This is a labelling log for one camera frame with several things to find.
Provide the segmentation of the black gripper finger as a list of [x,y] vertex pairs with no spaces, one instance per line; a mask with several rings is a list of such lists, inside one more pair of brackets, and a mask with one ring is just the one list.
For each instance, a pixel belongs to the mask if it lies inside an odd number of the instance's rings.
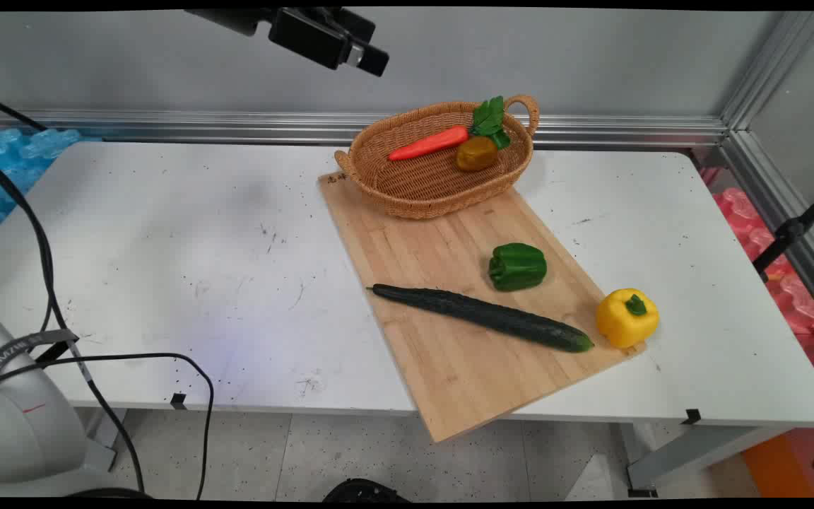
[[374,22],[343,7],[323,7],[322,17],[335,39],[332,69],[346,64],[374,76],[384,74],[389,55],[371,43]]
[[269,41],[329,69],[339,67],[350,49],[345,33],[296,8],[281,8],[275,13]]

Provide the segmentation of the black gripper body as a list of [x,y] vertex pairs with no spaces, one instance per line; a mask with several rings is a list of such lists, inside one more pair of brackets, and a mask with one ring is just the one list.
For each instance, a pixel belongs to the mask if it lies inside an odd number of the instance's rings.
[[260,23],[272,25],[284,10],[284,8],[204,8],[185,9],[184,12],[245,37],[252,37]]

